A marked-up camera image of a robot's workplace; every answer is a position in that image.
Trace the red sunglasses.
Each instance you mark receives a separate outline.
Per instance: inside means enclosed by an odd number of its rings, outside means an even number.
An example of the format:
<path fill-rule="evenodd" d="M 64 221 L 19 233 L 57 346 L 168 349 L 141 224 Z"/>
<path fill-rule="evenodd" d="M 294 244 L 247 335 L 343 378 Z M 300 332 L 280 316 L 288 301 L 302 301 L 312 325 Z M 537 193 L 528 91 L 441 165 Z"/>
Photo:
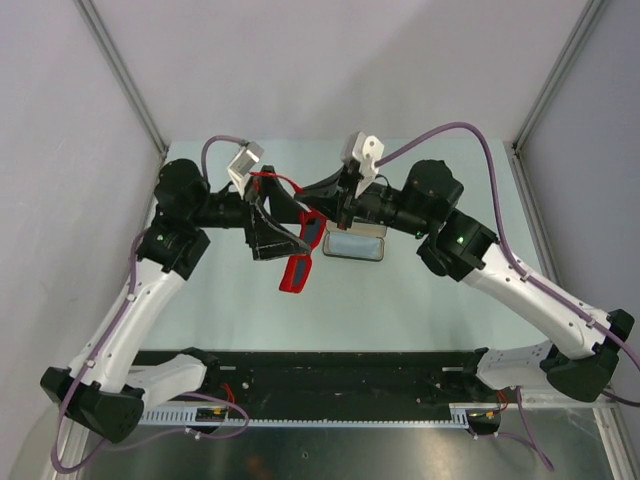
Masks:
<path fill-rule="evenodd" d="M 313 251 L 325 233 L 327 218 L 297 197 L 306 189 L 290 178 L 264 169 L 250 174 L 247 243 L 255 260 L 287 260 L 279 290 L 301 293 L 311 273 Z"/>

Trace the dark green glasses case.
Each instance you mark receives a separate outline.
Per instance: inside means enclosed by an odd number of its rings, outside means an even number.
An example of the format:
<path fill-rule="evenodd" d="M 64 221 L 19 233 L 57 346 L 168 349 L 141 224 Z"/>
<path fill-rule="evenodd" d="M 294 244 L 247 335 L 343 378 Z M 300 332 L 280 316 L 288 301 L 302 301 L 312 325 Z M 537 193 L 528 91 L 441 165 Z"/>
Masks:
<path fill-rule="evenodd" d="M 380 262 L 384 258 L 386 233 L 385 226 L 374 223 L 355 221 L 342 230 L 328 221 L 322 252 L 328 257 Z"/>

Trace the light blue cleaning cloth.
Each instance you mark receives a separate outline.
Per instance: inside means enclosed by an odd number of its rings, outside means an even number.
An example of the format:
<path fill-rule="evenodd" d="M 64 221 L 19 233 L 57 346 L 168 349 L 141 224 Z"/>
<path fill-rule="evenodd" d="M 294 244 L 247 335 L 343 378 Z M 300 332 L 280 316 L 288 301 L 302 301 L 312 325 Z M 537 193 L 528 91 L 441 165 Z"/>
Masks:
<path fill-rule="evenodd" d="M 381 255 L 382 247 L 379 241 L 336 243 L 330 242 L 327 251 L 331 255 L 362 259 L 377 259 Z"/>

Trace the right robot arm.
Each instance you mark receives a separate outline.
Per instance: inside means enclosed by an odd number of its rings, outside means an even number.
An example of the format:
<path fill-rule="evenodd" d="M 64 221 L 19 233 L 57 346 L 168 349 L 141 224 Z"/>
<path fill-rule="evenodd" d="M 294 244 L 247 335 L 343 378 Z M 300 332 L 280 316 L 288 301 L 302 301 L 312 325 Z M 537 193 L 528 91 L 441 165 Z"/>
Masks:
<path fill-rule="evenodd" d="M 414 236 L 417 254 L 436 276 L 449 277 L 499 301 L 545 335 L 543 343 L 475 351 L 461 376 L 463 393 L 484 401 L 510 387 L 552 387 L 577 401 L 595 401 L 609 384 L 633 317 L 589 307 L 524 263 L 505 240 L 456 207 L 462 184 L 441 160 L 420 160 L 402 189 L 359 187 L 353 165 L 296 194 L 340 229 L 356 219 Z"/>

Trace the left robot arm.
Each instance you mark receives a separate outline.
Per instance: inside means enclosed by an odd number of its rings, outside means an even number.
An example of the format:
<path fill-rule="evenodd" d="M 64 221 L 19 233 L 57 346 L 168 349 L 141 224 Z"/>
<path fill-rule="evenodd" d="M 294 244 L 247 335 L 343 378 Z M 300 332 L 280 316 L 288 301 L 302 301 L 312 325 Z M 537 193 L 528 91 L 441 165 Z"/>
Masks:
<path fill-rule="evenodd" d="M 219 359 L 195 347 L 137 375 L 130 368 L 159 314 L 203 257 L 209 228 L 243 230 L 254 259 L 287 259 L 281 281 L 286 291 L 303 288 L 324 221 L 281 181 L 266 166 L 250 176 L 244 193 L 213 193 L 191 160 L 174 160 L 160 170 L 155 215 L 133 242 L 129 277 L 118 299 L 69 366 L 50 367 L 41 378 L 61 414 L 117 444 L 156 406 L 190 392 L 202 400 L 219 392 Z"/>

